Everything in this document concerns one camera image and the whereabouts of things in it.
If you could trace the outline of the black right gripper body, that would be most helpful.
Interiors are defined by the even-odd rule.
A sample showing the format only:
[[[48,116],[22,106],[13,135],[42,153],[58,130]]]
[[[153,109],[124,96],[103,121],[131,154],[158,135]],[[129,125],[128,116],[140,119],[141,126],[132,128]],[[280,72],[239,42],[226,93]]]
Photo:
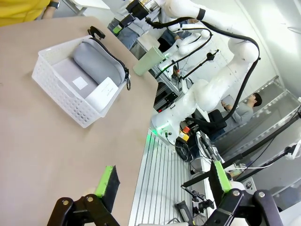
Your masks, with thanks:
[[[150,14],[150,10],[139,0],[131,1],[127,5],[126,10],[133,18],[138,18],[139,20],[146,18]]]

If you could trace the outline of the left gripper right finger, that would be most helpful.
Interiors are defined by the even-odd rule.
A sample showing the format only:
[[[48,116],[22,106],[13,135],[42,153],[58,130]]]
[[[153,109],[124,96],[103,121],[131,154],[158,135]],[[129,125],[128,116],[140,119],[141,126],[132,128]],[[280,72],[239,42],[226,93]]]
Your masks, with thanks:
[[[228,180],[220,161],[212,161],[209,183],[216,204],[208,226],[282,226],[276,203],[268,190],[249,194]]]

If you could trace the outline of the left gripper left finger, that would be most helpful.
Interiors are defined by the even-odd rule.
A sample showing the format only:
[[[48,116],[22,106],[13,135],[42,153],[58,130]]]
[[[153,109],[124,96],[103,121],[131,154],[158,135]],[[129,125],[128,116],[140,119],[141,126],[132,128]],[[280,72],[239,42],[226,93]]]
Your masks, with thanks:
[[[115,166],[106,166],[96,190],[74,201],[62,197],[56,201],[48,226],[118,226],[111,214],[120,185]]]

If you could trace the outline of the person left hand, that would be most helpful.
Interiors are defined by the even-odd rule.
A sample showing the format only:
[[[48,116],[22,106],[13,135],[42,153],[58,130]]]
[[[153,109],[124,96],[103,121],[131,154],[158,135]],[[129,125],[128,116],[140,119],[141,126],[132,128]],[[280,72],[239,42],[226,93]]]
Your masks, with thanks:
[[[41,19],[51,19],[53,18],[53,15],[56,11],[55,7],[46,7],[46,9],[43,12],[43,15],[41,17]]]

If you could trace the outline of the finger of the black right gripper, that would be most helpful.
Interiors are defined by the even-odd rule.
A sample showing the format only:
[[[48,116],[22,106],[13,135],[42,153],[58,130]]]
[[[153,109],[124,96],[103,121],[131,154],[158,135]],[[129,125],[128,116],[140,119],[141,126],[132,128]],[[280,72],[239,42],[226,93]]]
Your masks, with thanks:
[[[113,33],[120,33],[121,30],[123,30],[124,28],[128,27],[134,20],[135,20],[135,17],[133,17],[131,14],[127,15],[113,29]]]

